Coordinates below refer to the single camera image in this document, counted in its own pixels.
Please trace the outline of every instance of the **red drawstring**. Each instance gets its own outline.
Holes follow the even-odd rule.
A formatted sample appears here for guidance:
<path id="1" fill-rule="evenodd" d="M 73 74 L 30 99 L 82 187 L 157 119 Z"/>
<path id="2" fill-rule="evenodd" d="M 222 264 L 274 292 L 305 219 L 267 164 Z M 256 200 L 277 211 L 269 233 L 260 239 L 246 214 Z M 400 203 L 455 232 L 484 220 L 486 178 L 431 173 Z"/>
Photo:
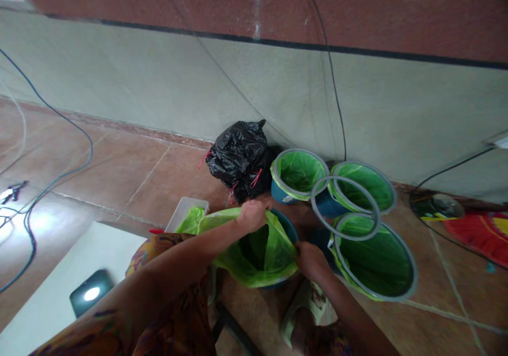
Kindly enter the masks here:
<path id="1" fill-rule="evenodd" d="M 150 229 L 149 232 L 152 233 L 152 234 L 162 234 L 162 233 L 164 233 L 164 231 L 162 229 L 155 229 L 155 228 Z"/>
<path id="2" fill-rule="evenodd" d="M 256 186 L 256 183 L 258 182 L 259 176 L 261 176 L 261 171 L 263 171 L 263 168 L 260 168 L 258 172 L 256 172 L 256 178 L 254 181 L 250 184 L 250 189 L 253 189 Z"/>
<path id="3" fill-rule="evenodd" d="M 229 190 L 229 192 L 231 192 L 231 197 L 229 199 L 229 205 L 233 204 L 233 192 L 234 192 L 234 188 L 237 186 L 238 182 L 236 182 L 234 184 L 234 186 Z"/>
<path id="4" fill-rule="evenodd" d="M 197 168 L 198 170 L 201 169 L 201 166 L 203 165 L 203 160 L 208 159 L 208 157 L 210 156 L 211 153 L 212 153 L 212 151 L 208 150 L 208 152 L 205 154 L 205 156 L 201 158 L 201 161 L 199 162 L 199 167 Z"/>

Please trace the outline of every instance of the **black stripe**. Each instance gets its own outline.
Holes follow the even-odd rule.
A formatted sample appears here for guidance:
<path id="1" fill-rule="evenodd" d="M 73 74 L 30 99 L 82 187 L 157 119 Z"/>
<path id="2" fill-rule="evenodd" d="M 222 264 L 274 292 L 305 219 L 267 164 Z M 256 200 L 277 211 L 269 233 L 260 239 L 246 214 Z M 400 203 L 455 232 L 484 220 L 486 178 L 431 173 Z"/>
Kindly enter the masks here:
<path id="1" fill-rule="evenodd" d="M 65 17 L 59 16 L 59 15 L 52 15 L 52 14 L 47 15 L 47 17 L 50 17 L 53 19 L 61 19 L 61 20 L 73 20 L 73 19 L 67 19 Z M 115 21 L 115 20 L 76 19 L 74 21 L 100 23 L 100 24 L 104 24 L 104 25 L 120 26 L 120 27 L 125 27 L 125 28 L 136 28 L 136 29 L 143 29 L 143 30 L 156 31 L 156 32 L 168 32 L 168 33 L 176 33 L 176 34 L 183 34 L 183 35 L 193 35 L 192 31 L 190 31 L 190 30 L 184 30 L 184 29 L 178 29 L 178 28 L 168 28 L 168 27 L 157 26 L 157 25 L 125 23 L 125 22 L 119 22 L 119 21 Z M 297 43 L 297 42 L 292 42 L 292 41 L 281 41 L 281 40 L 271 40 L 271 39 L 253 39 L 248 36 L 236 36 L 236 35 L 230 35 L 230 34 L 197 32 L 197 31 L 196 31 L 196 35 L 198 35 L 199 37 L 202 37 L 202 38 L 209 38 L 209 39 L 221 39 L 221 40 L 238 41 L 238 42 L 245 42 L 245 43 L 251 43 L 251 44 L 271 45 L 273 47 L 306 49 L 306 50 L 326 52 L 326 46 L 321 45 L 321 44 L 305 44 L 305 43 Z M 397 59 L 397 60 L 409 60 L 409 61 L 441 63 L 441 64 L 447 64 L 447 65 L 461 65 L 461 66 L 469 66 L 469 67 L 476 67 L 476 68 L 508 70 L 508 63 L 506 63 L 506 62 L 467 60 L 467 59 L 461 59 L 461 58 L 455 58 L 455 57 L 432 56 L 432 55 L 428 55 L 428 54 L 417 54 L 417 53 L 391 52 L 391 51 L 384 51 L 384 50 L 363 49 L 363 48 L 354 48 L 354 47 L 341 47 L 341 46 L 336 46 L 336 45 L 331 45 L 330 51 L 335 52 L 335 53 L 360 54 L 362 56 L 384 57 L 384 58 L 392 58 L 392 59 Z"/>

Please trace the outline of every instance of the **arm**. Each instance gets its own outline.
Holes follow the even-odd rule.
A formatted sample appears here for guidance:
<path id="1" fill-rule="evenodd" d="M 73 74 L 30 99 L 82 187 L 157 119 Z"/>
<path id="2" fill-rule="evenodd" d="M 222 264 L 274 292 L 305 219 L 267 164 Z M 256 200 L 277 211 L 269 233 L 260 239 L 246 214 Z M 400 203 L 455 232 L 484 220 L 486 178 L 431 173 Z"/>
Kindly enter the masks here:
<path id="1" fill-rule="evenodd" d="M 308 242 L 298 242 L 296 247 L 299 251 L 296 259 L 298 267 L 308 279 L 321 287 L 330 300 L 348 335 L 353 354 L 400 356 L 390 340 L 335 276 L 323 252 Z"/>
<path id="2" fill-rule="evenodd" d="M 245 202 L 237 219 L 165 251 L 115 286 L 82 318 L 110 309 L 128 312 L 137 339 L 162 307 L 201 278 L 219 253 L 266 224 L 265 209 L 270 208 L 261 200 Z"/>

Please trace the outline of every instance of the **black cable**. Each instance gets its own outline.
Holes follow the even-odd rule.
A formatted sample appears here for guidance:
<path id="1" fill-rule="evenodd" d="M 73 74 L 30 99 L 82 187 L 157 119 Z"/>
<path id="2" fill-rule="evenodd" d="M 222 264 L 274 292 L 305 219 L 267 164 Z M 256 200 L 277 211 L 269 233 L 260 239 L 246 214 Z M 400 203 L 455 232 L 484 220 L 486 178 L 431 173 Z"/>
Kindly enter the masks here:
<path id="1" fill-rule="evenodd" d="M 344 121 L 342 120 L 342 111 L 340 110 L 339 104 L 339 96 L 337 94 L 337 86 L 335 85 L 335 75 L 333 74 L 333 63 L 332 63 L 332 55 L 330 53 L 330 46 L 328 45 L 328 38 L 326 37 L 326 30 L 324 29 L 323 19 L 321 18 L 321 12 L 319 11 L 318 4 L 316 0 L 312 0 L 312 4 L 316 8 L 317 16 L 319 18 L 319 23 L 321 25 L 321 29 L 323 30 L 324 42 L 326 44 L 326 51 L 328 52 L 328 60 L 330 61 L 330 70 L 332 72 L 332 82 L 333 82 L 333 90 L 335 91 L 335 101 L 337 102 L 337 109 L 339 110 L 340 116 L 340 125 L 342 127 L 342 139 L 344 140 L 344 161 L 347 159 L 347 150 L 346 150 L 346 132 L 344 131 Z"/>
<path id="2" fill-rule="evenodd" d="M 213 57 L 213 55 L 210 53 L 210 51 L 208 50 L 208 48 L 205 46 L 205 44 L 203 44 L 203 42 L 201 41 L 201 39 L 199 38 L 199 36 L 196 34 L 196 32 L 192 29 L 191 25 L 189 24 L 189 22 L 187 21 L 187 19 L 185 18 L 185 15 L 180 11 L 180 9 L 176 6 L 175 2 L 173 2 L 173 0 L 168 0 L 173 8 L 176 10 L 176 12 L 178 13 L 178 15 L 180 16 L 180 18 L 184 21 L 185 25 L 187 26 L 187 28 L 192 32 L 192 35 L 197 39 L 197 41 L 199 42 L 199 44 L 201 45 L 201 47 L 205 50 L 205 52 L 210 56 L 210 58 L 213 60 L 213 62 L 215 63 L 215 65 L 217 65 L 217 67 L 220 69 L 220 71 L 222 72 L 222 74 L 224 74 L 224 76 L 229 80 L 229 82 L 231 83 L 231 85 L 233 85 L 233 87 L 236 89 L 236 91 L 238 93 L 240 93 L 240 95 L 243 97 L 243 99 L 249 104 L 250 107 L 252 107 L 252 109 L 254 109 L 254 111 L 256 113 L 258 113 L 258 115 L 263 118 L 266 123 L 272 128 L 274 129 L 280 136 L 282 136 L 289 144 L 291 144 L 293 147 L 296 147 L 296 145 L 290 141 L 288 138 L 286 138 L 280 131 L 278 131 L 270 122 L 268 122 L 268 120 L 259 112 L 259 110 L 257 110 L 254 105 L 247 99 L 247 97 L 245 96 L 244 93 L 242 93 L 242 91 L 238 88 L 238 86 L 236 86 L 236 84 L 233 82 L 233 80 L 231 79 L 231 77 L 228 76 L 228 74 L 226 73 L 226 71 L 221 67 L 221 65 L 217 62 L 217 60 L 215 59 L 215 57 Z"/>
<path id="3" fill-rule="evenodd" d="M 474 255 L 477 255 L 478 257 L 480 257 L 480 258 L 482 258 L 482 259 L 484 259 L 484 260 L 486 260 L 486 261 L 488 261 L 488 262 L 490 262 L 490 263 L 492 263 L 492 264 L 496 265 L 496 266 L 497 266 L 497 267 L 499 267 L 500 269 L 503 269 L 503 270 L 505 270 L 505 271 L 508 271 L 508 268 L 506 268 L 505 266 L 502 266 L 502 265 L 500 265 L 499 263 L 497 263 L 497 262 L 495 262 L 495 261 L 491 260 L 489 257 L 487 257 L 487 256 L 485 256 L 485 255 L 483 255 L 483 254 L 481 254 L 481 253 L 478 253 L 478 252 L 476 252 L 476 251 L 474 251 L 474 250 L 472 250 L 472 249 L 470 249 L 470 248 L 468 248 L 468 247 L 466 247 L 466 246 L 462 245 L 461 243 L 456 242 L 456 241 L 454 241 L 454 240 L 452 240 L 452 239 L 448 238 L 448 237 L 447 237 L 447 236 L 445 236 L 444 234 L 442 234 L 442 233 L 438 232 L 438 231 L 437 231 L 437 230 L 435 230 L 433 227 L 431 227 L 429 224 L 427 224 L 424 220 L 422 220 L 422 219 L 421 219 L 421 217 L 419 217 L 419 216 L 418 216 L 418 214 L 417 214 L 417 213 L 413 210 L 413 196 L 414 196 L 414 194 L 416 193 L 416 191 L 417 191 L 418 189 L 420 189 L 420 187 L 421 187 L 421 186 L 422 186 L 425 182 L 427 182 L 427 181 L 429 181 L 430 179 L 432 179 L 432 178 L 436 177 L 437 175 L 443 174 L 443 173 L 444 173 L 444 172 L 446 172 L 446 171 L 449 171 L 449 170 L 451 170 L 451 169 L 453 169 L 453 168 L 456 168 L 456 167 L 458 167 L 458 166 L 461 166 L 461 165 L 463 165 L 464 163 L 469 162 L 470 160 L 476 159 L 476 158 L 478 158 L 479 156 L 481 156 L 481 155 L 483 155 L 483 154 L 486 154 L 486 153 L 488 153 L 488 152 L 490 152 L 490 151 L 492 151 L 492 150 L 494 150 L 494 149 L 495 149 L 495 147 L 490 147 L 490 148 L 488 148 L 488 149 L 486 149 L 486 150 L 484 150 L 484 151 L 482 151 L 482 152 L 479 152 L 478 154 L 475 154 L 475 155 L 473 155 L 473 156 L 471 156 L 471 157 L 469 157 L 469 158 L 467 158 L 467 159 L 465 159 L 465 160 L 463 160 L 463 161 L 461 161 L 461 162 L 459 162 L 459 163 L 457 163 L 457 164 L 455 164 L 455 165 L 451 166 L 451 167 L 445 168 L 444 170 L 439 171 L 439 172 L 436 172 L 435 174 L 433 174 L 433 175 L 429 176 L 427 179 L 425 179 L 424 181 L 422 181 L 420 184 L 418 184 L 418 185 L 417 185 L 417 186 L 416 186 L 416 187 L 415 187 L 415 188 L 411 191 L 411 193 L 409 194 L 409 203 L 410 203 L 410 205 L 411 205 L 411 210 L 412 210 L 412 212 L 414 213 L 414 215 L 418 218 L 418 220 L 420 220 L 420 222 L 421 222 L 423 225 L 425 225 L 427 228 L 429 228 L 432 232 L 434 232 L 434 233 L 435 233 L 435 234 L 437 234 L 438 236 L 442 237 L 443 239 L 447 240 L 448 242 L 451 242 L 452 244 L 454 244 L 454 245 L 458 246 L 459 248 L 462 248 L 462 249 L 464 249 L 464 250 L 468 251 L 469 253 L 472 253 L 472 254 L 474 254 Z"/>
<path id="4" fill-rule="evenodd" d="M 26 210 L 26 214 L 25 214 L 25 217 L 23 219 L 23 226 L 28 234 L 28 236 L 30 237 L 30 243 L 32 245 L 32 251 L 30 253 L 30 256 L 28 258 L 28 261 L 26 262 L 25 266 L 23 266 L 23 268 L 21 269 L 21 271 L 7 284 L 5 285 L 4 287 L 0 288 L 0 293 L 4 292 L 6 289 L 8 289 L 11 285 L 13 285 L 24 273 L 25 271 L 28 269 L 28 267 L 32 264 L 32 261 L 34 260 L 35 258 L 35 255 L 37 254 L 37 241 L 35 239 L 35 236 L 32 232 L 32 229 L 30 227 L 30 217 L 32 215 L 32 212 L 33 212 L 33 209 L 35 207 L 35 205 L 40 201 L 40 199 L 42 199 L 52 188 L 52 186 L 60 179 L 68 176 L 68 175 L 71 175 L 73 174 L 74 172 L 78 172 L 80 170 L 82 170 L 83 168 L 85 168 L 87 165 L 90 164 L 90 162 L 92 161 L 92 157 L 94 155 L 94 144 L 93 144 L 93 141 L 92 139 L 90 138 L 90 136 L 81 128 L 79 127 L 77 124 L 75 124 L 74 122 L 72 122 L 69 118 L 66 118 L 65 116 L 63 116 L 61 113 L 59 113 L 57 110 L 55 110 L 54 107 L 52 107 L 50 104 L 48 104 L 46 102 L 46 100 L 44 98 L 42 98 L 42 96 L 39 94 L 39 92 L 37 91 L 37 89 L 35 88 L 34 84 L 32 83 L 32 81 L 30 81 L 30 79 L 28 78 L 28 76 L 19 68 L 19 66 L 16 64 L 16 62 L 14 62 L 14 60 L 11 59 L 11 57 L 9 57 L 9 55 L 7 53 L 5 53 L 1 48 L 0 48 L 0 53 L 14 66 L 14 68 L 16 68 L 18 70 L 18 72 L 23 76 L 23 78 L 26 80 L 26 82 L 30 85 L 30 87 L 32 88 L 32 90 L 34 91 L 34 93 L 37 95 L 37 97 L 41 100 L 41 102 L 43 102 L 48 108 L 50 108 L 51 110 L 53 110 L 56 114 L 58 114 L 59 116 L 61 116 L 64 120 L 66 120 L 67 122 L 69 122 L 71 125 L 73 125 L 75 128 L 77 128 L 78 130 L 80 130 L 88 139 L 88 142 L 90 143 L 90 155 L 88 157 L 88 160 L 85 162 L 84 165 L 72 170 L 72 171 L 69 171 L 69 172 L 66 172 L 60 176 L 58 176 L 55 180 L 53 180 L 47 187 L 45 190 L 43 190 L 34 200 L 34 202 L 30 205 L 30 207 Z M 30 203 L 27 203 L 25 204 L 21 210 L 26 207 L 28 204 Z M 4 222 L 3 224 L 0 226 L 3 227 L 4 225 L 6 225 L 7 223 L 11 222 L 12 219 L 18 215 L 18 214 L 23 214 L 23 212 L 20 211 L 16 211 L 15 209 L 12 209 L 12 208 L 6 208 L 6 209 L 10 209 L 12 211 L 15 211 L 16 213 L 13 214 L 12 216 L 10 216 L 9 218 L 5 218 L 4 219 Z"/>

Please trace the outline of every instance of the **light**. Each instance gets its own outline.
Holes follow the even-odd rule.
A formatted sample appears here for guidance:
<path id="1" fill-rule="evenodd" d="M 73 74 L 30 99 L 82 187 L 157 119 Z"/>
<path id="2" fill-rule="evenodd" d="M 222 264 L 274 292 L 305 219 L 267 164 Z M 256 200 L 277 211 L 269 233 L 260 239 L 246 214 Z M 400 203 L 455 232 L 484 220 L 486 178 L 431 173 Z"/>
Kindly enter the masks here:
<path id="1" fill-rule="evenodd" d="M 97 298 L 100 291 L 101 291 L 101 289 L 99 289 L 98 287 L 93 287 L 85 293 L 84 299 L 86 301 L 94 300 L 95 298 Z"/>

